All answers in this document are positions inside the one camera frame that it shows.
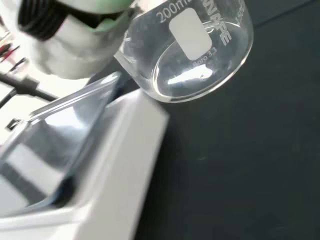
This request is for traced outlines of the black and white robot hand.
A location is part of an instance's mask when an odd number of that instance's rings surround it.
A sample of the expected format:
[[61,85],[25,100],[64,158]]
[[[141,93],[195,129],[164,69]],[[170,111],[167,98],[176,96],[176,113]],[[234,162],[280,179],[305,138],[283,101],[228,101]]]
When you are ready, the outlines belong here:
[[3,0],[0,15],[32,65],[62,79],[88,78],[119,50],[131,0]]

